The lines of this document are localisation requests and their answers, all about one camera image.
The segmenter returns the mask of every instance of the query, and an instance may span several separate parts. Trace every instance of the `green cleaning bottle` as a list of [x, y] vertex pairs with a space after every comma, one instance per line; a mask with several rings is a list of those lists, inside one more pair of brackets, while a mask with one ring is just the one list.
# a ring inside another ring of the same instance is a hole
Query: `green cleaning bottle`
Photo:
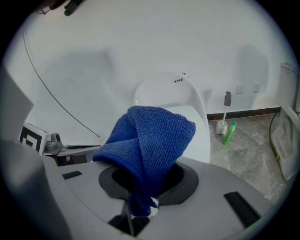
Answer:
[[234, 120], [232, 125], [230, 126], [228, 133], [227, 133], [225, 139], [223, 140], [223, 145], [227, 145], [229, 143], [231, 136], [235, 131], [235, 126], [236, 126], [236, 120]]

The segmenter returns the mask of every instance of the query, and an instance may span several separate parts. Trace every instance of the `microfiber cloth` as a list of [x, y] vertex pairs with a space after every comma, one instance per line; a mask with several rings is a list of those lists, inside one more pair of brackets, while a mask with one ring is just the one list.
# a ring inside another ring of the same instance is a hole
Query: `microfiber cloth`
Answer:
[[93, 161], [110, 159], [133, 176], [129, 195], [131, 214], [146, 217], [151, 197], [162, 193], [168, 172], [192, 140], [195, 123], [166, 109], [132, 106], [116, 123], [105, 145]]

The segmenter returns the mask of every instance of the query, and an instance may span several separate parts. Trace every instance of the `marble floor tile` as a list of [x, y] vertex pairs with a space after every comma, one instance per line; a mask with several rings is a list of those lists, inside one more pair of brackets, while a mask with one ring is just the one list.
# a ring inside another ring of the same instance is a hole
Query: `marble floor tile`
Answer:
[[[209, 121], [210, 163], [231, 171], [276, 203], [286, 189], [286, 182], [270, 146], [269, 127], [273, 116], [226, 119], [228, 127], [234, 120], [237, 121], [227, 146], [222, 144], [225, 136], [215, 132], [217, 120]], [[274, 118], [271, 132], [277, 124], [278, 115]]]

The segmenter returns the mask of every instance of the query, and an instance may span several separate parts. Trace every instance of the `electrical socket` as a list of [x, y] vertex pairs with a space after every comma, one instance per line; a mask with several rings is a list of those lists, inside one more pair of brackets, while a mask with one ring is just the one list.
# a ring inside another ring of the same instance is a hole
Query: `electrical socket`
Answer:
[[236, 87], [236, 93], [241, 94], [244, 91], [244, 85], [243, 84], [238, 84]]
[[254, 83], [253, 92], [259, 92], [261, 85], [259, 83]]

